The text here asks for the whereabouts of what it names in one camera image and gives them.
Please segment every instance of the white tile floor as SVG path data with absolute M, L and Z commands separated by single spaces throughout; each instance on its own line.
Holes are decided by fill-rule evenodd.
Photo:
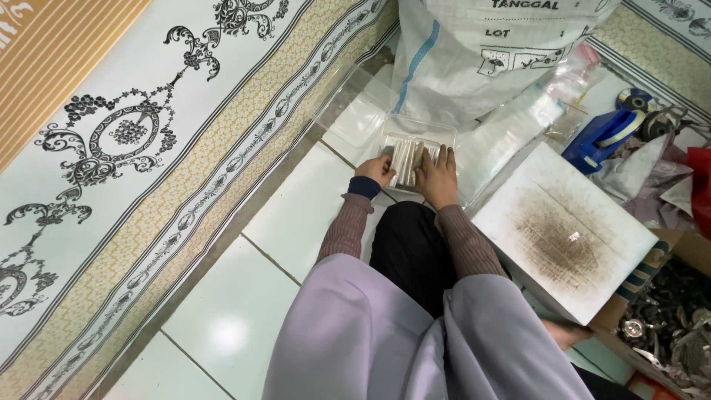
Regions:
M 584 104 L 594 115 L 611 111 L 615 96 L 628 86 L 610 75 L 588 94 Z M 324 142 L 351 164 L 368 158 L 349 151 L 333 135 L 326 134 Z M 106 398 L 259 399 L 272 346 L 299 288 L 280 268 L 299 282 L 306 277 L 341 205 L 339 195 L 352 176 L 351 165 L 318 143 Z M 363 236 L 362 259 L 366 261 L 375 225 L 393 201 L 380 195 L 374 204 L 375 213 Z M 524 296 L 537 312 L 545 314 L 525 290 Z M 620 383 L 632 373 L 629 365 L 596 340 L 583 342 L 567 354 L 575 364 Z

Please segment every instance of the blue stripe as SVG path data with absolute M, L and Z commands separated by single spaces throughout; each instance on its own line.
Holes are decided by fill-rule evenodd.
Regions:
M 424 41 L 422 47 L 420 47 L 419 50 L 415 53 L 415 56 L 412 57 L 412 61 L 410 62 L 410 68 L 408 68 L 407 70 L 407 77 L 405 77 L 405 80 L 402 82 L 402 87 L 400 88 L 400 99 L 397 101 L 395 109 L 392 111 L 393 113 L 400 114 L 400 108 L 402 108 L 402 104 L 405 102 L 405 97 L 407 96 L 407 84 L 410 83 L 410 81 L 412 80 L 412 76 L 415 74 L 415 70 L 417 69 L 419 63 L 427 55 L 427 52 L 432 48 L 432 46 L 434 46 L 434 42 L 437 41 L 438 35 L 439 22 L 434 21 L 434 23 L 432 24 L 432 33 L 429 35 L 429 38 Z

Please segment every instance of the person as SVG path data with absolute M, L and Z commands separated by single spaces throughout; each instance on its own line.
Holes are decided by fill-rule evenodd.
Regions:
M 264 400 L 639 399 L 561 351 L 589 336 L 540 320 L 456 201 L 454 151 L 423 152 L 434 209 L 388 207 L 370 265 L 360 242 L 389 156 L 355 170 L 316 265 L 284 318 Z

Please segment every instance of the cardboard box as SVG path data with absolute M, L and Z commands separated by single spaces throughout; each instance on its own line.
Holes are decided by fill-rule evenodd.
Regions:
M 543 305 L 587 325 L 658 239 L 547 144 L 523 155 L 471 220 Z
M 619 320 L 624 316 L 627 305 L 656 275 L 672 254 L 679 256 L 686 263 L 698 269 L 711 279 L 711 241 L 696 233 L 687 233 L 673 229 L 652 229 L 659 242 L 647 254 L 640 266 L 632 274 L 644 279 L 641 286 L 625 281 L 610 297 L 605 306 L 595 315 L 588 325 L 595 332 L 595 337 L 627 361 L 632 367 L 659 382 L 681 399 L 690 397 L 680 390 L 671 380 L 657 371 L 649 362 L 635 353 L 614 333 Z

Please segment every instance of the hand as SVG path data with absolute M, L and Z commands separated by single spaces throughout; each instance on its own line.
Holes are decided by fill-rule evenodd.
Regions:
M 446 206 L 456 204 L 456 164 L 454 150 L 446 150 L 442 145 L 439 148 L 437 165 L 429 158 L 427 149 L 422 152 L 422 166 L 417 168 L 417 188 L 424 195 L 424 199 L 439 211 Z
M 390 183 L 390 180 L 395 174 L 396 171 L 390 168 L 390 156 L 388 155 L 369 159 L 355 169 L 355 175 L 357 177 L 371 178 L 380 185 L 380 188 Z

